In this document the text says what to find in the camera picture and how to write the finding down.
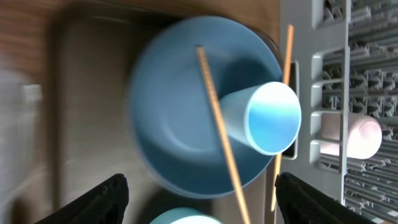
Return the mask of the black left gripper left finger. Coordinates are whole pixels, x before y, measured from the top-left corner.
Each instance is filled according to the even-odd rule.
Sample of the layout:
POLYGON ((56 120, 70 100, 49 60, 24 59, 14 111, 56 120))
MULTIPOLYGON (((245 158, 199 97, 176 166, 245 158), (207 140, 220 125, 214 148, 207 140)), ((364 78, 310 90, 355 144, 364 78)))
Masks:
POLYGON ((127 179, 115 174, 36 224, 122 224, 128 203, 127 179))

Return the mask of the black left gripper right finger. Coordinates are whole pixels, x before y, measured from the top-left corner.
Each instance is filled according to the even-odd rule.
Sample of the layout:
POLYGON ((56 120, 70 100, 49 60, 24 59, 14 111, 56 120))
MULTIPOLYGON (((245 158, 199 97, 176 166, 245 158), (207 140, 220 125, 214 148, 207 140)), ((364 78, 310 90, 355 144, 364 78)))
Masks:
POLYGON ((275 187, 285 224, 373 224, 290 172, 279 174, 275 187))

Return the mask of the pink cup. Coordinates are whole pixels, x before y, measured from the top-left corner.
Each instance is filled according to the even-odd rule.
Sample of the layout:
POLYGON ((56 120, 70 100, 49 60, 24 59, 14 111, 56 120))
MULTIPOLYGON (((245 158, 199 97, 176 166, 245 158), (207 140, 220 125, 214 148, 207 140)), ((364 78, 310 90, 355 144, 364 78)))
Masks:
MULTIPOLYGON (((324 114, 320 135, 323 138, 340 139, 340 115, 324 114)), ((353 159, 369 159, 377 153, 382 143, 382 128, 371 116, 350 113, 348 117, 347 156, 353 159)))

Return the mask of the light blue bowl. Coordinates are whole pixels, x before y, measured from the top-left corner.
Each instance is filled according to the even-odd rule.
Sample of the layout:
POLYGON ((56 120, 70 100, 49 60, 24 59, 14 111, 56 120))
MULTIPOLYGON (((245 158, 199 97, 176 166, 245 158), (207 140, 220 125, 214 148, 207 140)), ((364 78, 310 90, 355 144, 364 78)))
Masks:
POLYGON ((192 208, 173 208, 160 214, 150 224, 221 224, 212 216, 192 208))

